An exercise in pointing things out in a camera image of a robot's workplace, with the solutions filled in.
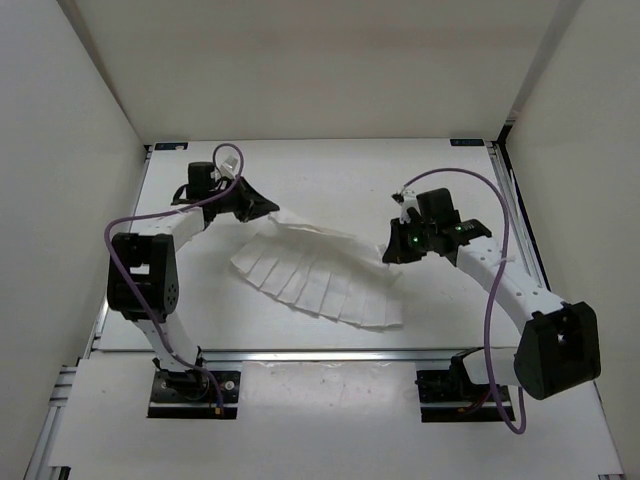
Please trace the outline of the white pleated skirt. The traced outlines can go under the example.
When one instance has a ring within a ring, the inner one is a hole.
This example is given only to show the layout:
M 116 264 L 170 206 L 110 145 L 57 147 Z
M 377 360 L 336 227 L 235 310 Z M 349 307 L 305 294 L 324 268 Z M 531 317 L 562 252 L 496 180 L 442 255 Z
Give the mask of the white pleated skirt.
M 238 274 L 296 311 L 358 328 L 403 325 L 400 273 L 382 262 L 380 245 L 314 225 L 288 210 L 266 224 L 232 258 Z

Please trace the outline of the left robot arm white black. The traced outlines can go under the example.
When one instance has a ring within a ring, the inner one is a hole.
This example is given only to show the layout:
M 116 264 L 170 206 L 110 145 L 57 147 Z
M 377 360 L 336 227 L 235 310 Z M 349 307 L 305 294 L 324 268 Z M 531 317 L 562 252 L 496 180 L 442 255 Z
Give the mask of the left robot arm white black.
M 198 400 L 208 392 L 210 377 L 200 347 L 176 313 L 180 294 L 176 253 L 219 215 L 232 214 L 247 223 L 280 207 L 244 178 L 184 184 L 176 190 L 172 206 L 170 212 L 141 215 L 141 220 L 152 222 L 144 231 L 112 234 L 107 228 L 107 301 L 143 332 L 155 351 L 156 368 L 177 374 L 177 391 L 188 400 Z

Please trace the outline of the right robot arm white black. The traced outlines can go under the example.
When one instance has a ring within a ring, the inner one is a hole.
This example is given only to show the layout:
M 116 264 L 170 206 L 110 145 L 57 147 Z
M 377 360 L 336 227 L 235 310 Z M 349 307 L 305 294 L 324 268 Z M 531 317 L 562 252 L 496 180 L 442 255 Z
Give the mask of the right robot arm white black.
M 566 302 L 508 261 L 481 222 L 472 219 L 439 228 L 394 218 L 390 228 L 384 263 L 417 262 L 429 252 L 446 258 L 491 294 L 520 334 L 516 348 L 494 349 L 490 364 L 481 351 L 455 355 L 449 375 L 455 396 L 470 400 L 495 382 L 543 400 L 600 376 L 595 311 L 584 302 Z

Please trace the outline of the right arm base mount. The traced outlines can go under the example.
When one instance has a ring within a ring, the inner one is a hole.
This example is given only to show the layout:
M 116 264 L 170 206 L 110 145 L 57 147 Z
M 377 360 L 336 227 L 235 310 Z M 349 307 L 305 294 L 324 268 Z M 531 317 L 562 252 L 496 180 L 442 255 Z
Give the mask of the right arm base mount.
M 418 367 L 418 389 L 422 423 L 490 423 L 502 418 L 493 400 L 489 384 L 473 384 L 463 359 L 480 349 L 457 353 L 449 366 Z

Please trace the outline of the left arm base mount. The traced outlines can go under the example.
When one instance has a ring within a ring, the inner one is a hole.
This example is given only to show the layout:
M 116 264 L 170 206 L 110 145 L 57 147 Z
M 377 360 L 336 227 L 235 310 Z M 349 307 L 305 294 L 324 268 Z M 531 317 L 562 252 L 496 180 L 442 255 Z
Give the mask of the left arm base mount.
M 157 369 L 149 396 L 147 417 L 151 419 L 235 420 L 241 387 L 240 370 L 212 370 L 220 387 L 223 406 L 215 386 L 199 372 L 169 372 Z

